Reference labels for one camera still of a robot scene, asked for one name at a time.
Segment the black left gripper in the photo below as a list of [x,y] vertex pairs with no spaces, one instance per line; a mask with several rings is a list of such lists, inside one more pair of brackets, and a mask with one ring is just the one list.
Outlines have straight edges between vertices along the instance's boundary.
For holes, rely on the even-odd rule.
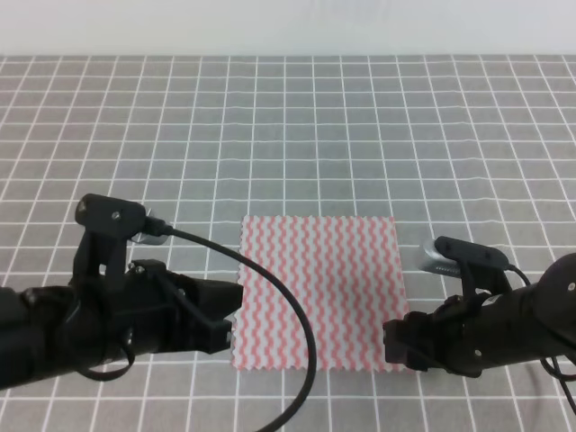
[[[166,265],[154,259],[134,265],[119,288],[108,287],[102,277],[76,285],[76,304],[67,319],[67,342],[74,354],[82,360],[109,360],[120,358],[122,347],[136,356],[168,349],[213,355],[230,348],[227,318],[242,305],[242,285],[167,273]],[[165,275],[208,320],[191,314],[180,318],[159,281]]]

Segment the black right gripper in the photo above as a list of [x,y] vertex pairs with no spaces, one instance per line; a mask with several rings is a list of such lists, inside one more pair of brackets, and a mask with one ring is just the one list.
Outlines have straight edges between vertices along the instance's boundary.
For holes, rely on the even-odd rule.
[[[518,300],[511,292],[481,293],[468,301],[450,298],[437,310],[411,311],[383,324],[385,361],[427,372],[478,377],[518,360]],[[422,349],[401,338],[425,338]]]

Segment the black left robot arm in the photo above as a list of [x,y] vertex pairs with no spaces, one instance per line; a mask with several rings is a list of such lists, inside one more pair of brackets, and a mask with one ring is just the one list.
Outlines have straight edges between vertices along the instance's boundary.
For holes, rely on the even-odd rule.
[[231,345],[229,315],[242,304],[238,283],[195,279],[157,260],[138,260],[110,287],[104,277],[66,286],[1,290],[1,387],[82,374],[111,381],[128,369],[100,365],[136,356],[200,351]]

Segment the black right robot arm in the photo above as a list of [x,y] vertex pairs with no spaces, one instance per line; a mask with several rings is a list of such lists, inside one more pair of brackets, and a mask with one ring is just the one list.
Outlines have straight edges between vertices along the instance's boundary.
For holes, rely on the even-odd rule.
[[483,371],[575,356],[575,256],[563,256],[535,282],[512,288],[509,261],[462,264],[462,293],[434,311],[410,311],[382,325],[384,358],[414,371]]

